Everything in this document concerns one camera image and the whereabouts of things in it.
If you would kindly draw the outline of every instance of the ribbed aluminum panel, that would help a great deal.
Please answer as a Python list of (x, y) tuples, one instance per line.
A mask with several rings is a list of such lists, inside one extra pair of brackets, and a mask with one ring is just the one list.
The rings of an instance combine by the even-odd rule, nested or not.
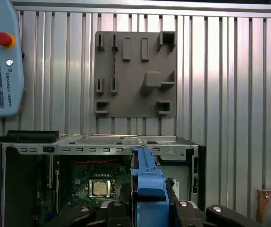
[[(25, 94), (20, 115), (0, 119), (0, 135), (52, 129), (183, 136), (207, 145), (207, 205), (220, 203), (255, 218), (256, 189), (271, 188), (271, 8), (240, 13), (198, 11), (199, 4), (192, 11), (184, 4), (187, 11), (181, 11), (174, 3), (168, 10), (157, 3), (117, 10), (16, 2)], [(176, 118), (96, 118), (95, 32), (160, 30), (178, 36)]]

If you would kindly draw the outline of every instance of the cpu socket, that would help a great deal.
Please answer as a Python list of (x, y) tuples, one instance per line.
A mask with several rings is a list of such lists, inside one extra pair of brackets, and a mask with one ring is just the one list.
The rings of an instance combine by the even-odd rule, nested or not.
[(110, 180), (89, 180), (89, 197), (109, 198), (111, 192)]

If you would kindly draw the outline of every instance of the red cable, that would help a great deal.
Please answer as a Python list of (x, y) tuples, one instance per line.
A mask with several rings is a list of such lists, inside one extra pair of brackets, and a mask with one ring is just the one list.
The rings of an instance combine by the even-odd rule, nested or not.
[(77, 161), (77, 160), (74, 160), (72, 158), (68, 158), (68, 160), (70, 162), (75, 163), (75, 164), (83, 165), (83, 164), (104, 164), (104, 163), (110, 163), (110, 162), (118, 161), (119, 158), (109, 159), (109, 160), (105, 160), (105, 161)]

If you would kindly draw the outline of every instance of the screw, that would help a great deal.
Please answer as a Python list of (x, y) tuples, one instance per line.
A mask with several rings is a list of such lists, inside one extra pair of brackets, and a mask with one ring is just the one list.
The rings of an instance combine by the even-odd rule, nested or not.
[(186, 202), (184, 202), (184, 201), (179, 202), (179, 205), (181, 205), (182, 207), (188, 206), (188, 204)]
[(6, 61), (6, 65), (7, 65), (7, 66), (12, 66), (12, 65), (13, 65), (13, 61), (12, 61), (11, 59), (8, 59), (8, 60)]
[(83, 207), (80, 211), (82, 211), (82, 212), (87, 212), (87, 211), (89, 211), (89, 208)]
[(222, 212), (222, 209), (220, 207), (213, 207), (212, 210), (215, 212)]

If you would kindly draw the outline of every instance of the gray wall-mounted tool holder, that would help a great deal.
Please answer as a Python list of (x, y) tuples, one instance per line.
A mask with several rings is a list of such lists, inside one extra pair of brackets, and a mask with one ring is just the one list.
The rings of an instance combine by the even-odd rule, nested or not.
[(175, 32), (97, 32), (95, 39), (96, 115), (175, 116)]

